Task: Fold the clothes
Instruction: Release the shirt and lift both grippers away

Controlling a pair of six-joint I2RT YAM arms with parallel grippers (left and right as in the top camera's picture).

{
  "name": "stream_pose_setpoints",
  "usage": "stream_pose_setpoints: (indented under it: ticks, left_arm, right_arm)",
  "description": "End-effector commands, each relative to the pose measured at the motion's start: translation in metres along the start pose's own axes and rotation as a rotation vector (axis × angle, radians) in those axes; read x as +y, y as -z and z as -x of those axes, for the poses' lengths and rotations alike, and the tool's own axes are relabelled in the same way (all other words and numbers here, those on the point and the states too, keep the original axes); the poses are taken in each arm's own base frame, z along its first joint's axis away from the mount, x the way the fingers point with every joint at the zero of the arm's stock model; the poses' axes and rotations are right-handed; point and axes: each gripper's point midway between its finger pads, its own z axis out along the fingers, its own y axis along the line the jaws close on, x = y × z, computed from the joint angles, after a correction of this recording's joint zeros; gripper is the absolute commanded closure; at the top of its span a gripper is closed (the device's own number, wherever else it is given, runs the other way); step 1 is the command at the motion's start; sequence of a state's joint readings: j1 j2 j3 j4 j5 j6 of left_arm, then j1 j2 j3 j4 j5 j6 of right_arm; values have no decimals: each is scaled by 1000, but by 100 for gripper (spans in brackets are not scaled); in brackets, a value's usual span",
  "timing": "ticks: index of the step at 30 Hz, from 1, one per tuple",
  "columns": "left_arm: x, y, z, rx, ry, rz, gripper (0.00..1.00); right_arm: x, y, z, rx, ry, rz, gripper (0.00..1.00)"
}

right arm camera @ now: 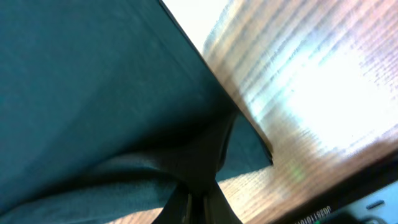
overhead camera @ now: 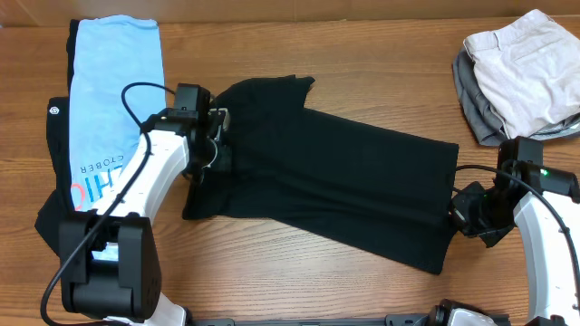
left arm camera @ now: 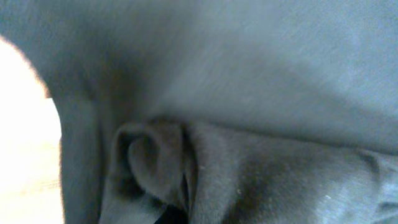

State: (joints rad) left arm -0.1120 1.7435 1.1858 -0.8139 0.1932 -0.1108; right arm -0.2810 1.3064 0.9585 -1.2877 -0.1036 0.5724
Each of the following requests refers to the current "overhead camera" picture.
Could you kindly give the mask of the black t-shirt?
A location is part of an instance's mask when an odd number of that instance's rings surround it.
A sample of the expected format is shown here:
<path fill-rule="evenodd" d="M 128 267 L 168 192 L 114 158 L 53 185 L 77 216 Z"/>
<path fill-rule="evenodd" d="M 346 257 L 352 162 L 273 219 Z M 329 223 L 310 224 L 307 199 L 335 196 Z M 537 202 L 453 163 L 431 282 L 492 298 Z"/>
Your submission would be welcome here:
<path fill-rule="evenodd" d="M 305 107 L 310 77 L 255 78 L 215 98 L 231 166 L 191 187 L 182 215 L 269 217 L 427 273 L 456 229 L 459 148 Z"/>

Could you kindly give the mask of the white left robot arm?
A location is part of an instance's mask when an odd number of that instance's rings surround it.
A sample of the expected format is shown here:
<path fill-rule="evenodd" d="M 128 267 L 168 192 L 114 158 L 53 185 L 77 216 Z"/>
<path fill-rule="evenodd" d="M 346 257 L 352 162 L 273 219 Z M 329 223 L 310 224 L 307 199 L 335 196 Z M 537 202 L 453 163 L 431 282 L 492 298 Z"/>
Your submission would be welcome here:
<path fill-rule="evenodd" d="M 161 290 L 160 260 L 152 226 L 173 181 L 199 186 L 205 172 L 228 154 L 221 144 L 229 113 L 210 106 L 210 92 L 181 83 L 174 105 L 137 123 L 139 146 L 119 181 L 92 209 L 71 212 L 60 224 L 63 308 L 91 325 L 190 325 L 190 311 Z"/>

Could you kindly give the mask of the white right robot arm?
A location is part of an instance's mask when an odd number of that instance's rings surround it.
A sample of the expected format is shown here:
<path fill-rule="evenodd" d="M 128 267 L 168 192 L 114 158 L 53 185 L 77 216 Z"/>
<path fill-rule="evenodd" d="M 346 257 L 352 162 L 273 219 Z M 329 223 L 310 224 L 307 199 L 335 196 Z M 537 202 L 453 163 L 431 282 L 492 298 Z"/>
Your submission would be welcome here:
<path fill-rule="evenodd" d="M 460 232 L 488 247 L 517 228 L 527 264 L 530 325 L 579 323 L 579 182 L 543 163 L 540 141 L 517 137 L 498 150 L 493 187 L 457 192 L 450 215 Z"/>

